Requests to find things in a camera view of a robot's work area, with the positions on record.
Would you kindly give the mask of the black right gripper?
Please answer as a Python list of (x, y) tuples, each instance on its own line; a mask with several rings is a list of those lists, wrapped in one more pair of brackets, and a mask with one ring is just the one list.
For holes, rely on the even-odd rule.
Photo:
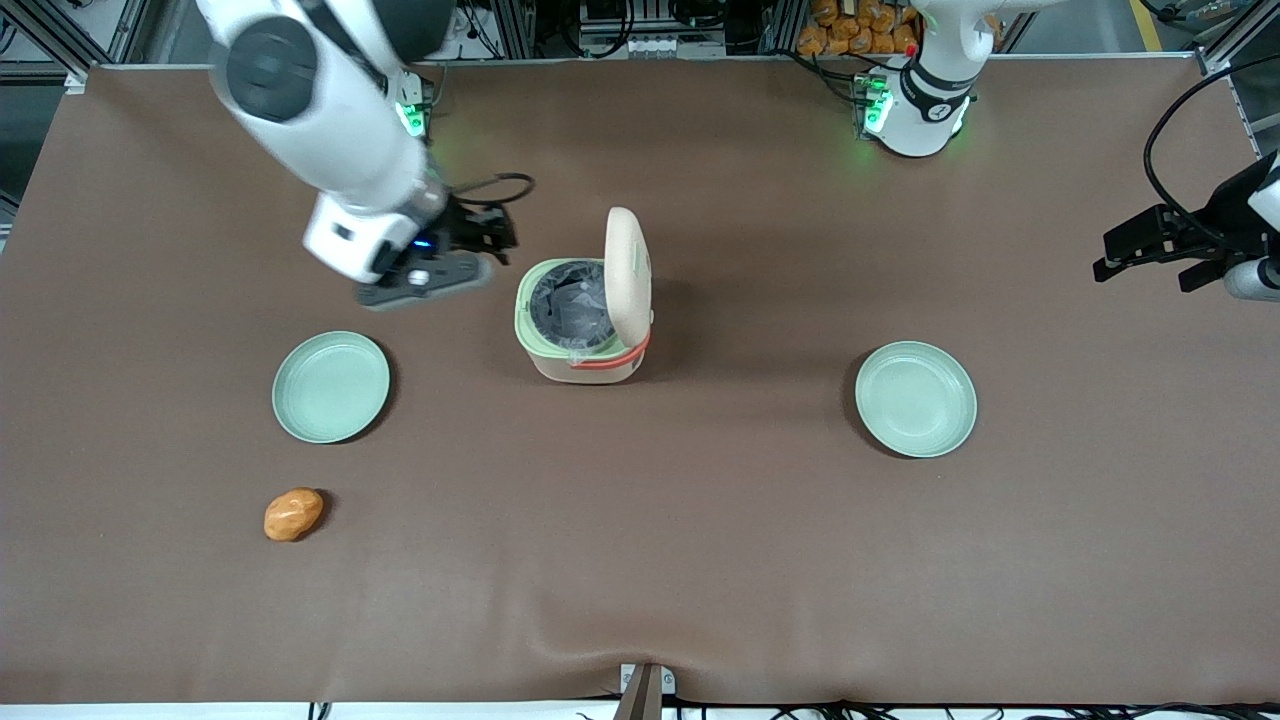
[(462, 202), (449, 196), (440, 215), (428, 227), (429, 258), (488, 254), (507, 266), (509, 250), (517, 246), (513, 222), (503, 205)]

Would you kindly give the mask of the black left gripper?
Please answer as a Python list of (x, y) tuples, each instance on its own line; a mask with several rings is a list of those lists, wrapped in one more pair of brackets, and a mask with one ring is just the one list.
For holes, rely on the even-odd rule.
[[(1197, 217), (1221, 236), (1216, 245), (1222, 255), (1202, 259), (1180, 272), (1178, 283), (1183, 293), (1222, 281), (1239, 263), (1277, 259), (1277, 151), (1224, 181)], [(1103, 256), (1092, 265), (1098, 283), (1133, 266), (1203, 258), (1207, 251), (1206, 236), (1166, 204), (1153, 205), (1106, 231), (1102, 242)]]

